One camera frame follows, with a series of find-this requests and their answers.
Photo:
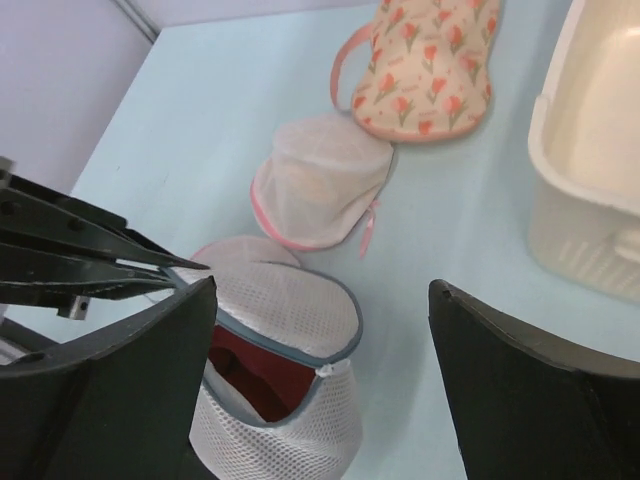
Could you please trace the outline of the cream plastic basket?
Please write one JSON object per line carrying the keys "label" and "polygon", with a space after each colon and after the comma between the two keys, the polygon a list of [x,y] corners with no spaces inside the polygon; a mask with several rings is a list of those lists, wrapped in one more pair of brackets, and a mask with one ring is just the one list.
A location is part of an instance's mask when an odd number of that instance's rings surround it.
{"label": "cream plastic basket", "polygon": [[638,2],[572,2],[534,103],[528,153],[533,257],[638,301]]}

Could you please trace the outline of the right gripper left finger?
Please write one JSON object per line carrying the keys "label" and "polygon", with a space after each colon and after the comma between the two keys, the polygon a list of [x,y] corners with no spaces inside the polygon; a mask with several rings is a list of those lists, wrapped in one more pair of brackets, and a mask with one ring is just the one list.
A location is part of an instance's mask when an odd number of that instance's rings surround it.
{"label": "right gripper left finger", "polygon": [[189,442],[216,285],[165,300],[1,369],[5,479],[207,479]]}

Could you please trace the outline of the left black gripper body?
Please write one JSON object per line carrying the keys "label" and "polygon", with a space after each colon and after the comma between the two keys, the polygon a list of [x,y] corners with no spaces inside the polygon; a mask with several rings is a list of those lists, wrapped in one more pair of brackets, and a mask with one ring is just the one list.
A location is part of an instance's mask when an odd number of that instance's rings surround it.
{"label": "left black gripper body", "polygon": [[[43,192],[44,188],[54,191],[54,197],[69,194],[75,186],[84,163],[45,164],[43,161],[10,162],[11,171],[27,180],[36,183],[33,190]],[[29,208],[29,220],[32,228],[26,234],[27,246],[40,250],[60,250],[62,241],[70,236],[66,232],[65,222],[58,222],[56,217],[49,218],[53,208]],[[79,338],[90,332],[90,323],[85,320],[73,320],[57,315],[55,307],[9,306],[9,319],[58,343]]]}

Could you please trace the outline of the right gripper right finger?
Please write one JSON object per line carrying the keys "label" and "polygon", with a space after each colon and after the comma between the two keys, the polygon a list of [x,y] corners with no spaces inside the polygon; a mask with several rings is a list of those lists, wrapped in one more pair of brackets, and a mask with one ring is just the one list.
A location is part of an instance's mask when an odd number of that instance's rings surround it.
{"label": "right gripper right finger", "polygon": [[444,280],[429,326],[470,479],[636,479],[639,365],[500,312]]}

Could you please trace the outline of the grey trimmed mesh laundry bag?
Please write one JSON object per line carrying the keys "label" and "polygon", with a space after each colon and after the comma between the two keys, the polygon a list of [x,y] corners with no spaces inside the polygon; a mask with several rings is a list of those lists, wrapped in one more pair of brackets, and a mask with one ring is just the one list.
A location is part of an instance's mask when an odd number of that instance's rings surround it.
{"label": "grey trimmed mesh laundry bag", "polygon": [[216,326],[315,370],[302,403],[263,420],[208,358],[190,442],[220,479],[339,479],[362,442],[350,361],[363,333],[352,292],[325,274],[288,264],[244,262],[211,270]]}

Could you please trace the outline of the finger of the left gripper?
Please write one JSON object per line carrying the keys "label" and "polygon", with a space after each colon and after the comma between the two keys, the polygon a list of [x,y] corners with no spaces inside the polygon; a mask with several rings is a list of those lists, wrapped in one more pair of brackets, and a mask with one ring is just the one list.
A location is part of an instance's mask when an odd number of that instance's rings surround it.
{"label": "finger of the left gripper", "polygon": [[119,215],[9,172],[1,174],[1,242],[110,262],[206,268],[131,229]]}
{"label": "finger of the left gripper", "polygon": [[158,271],[1,245],[3,304],[68,305],[75,297],[121,300],[174,286]]}

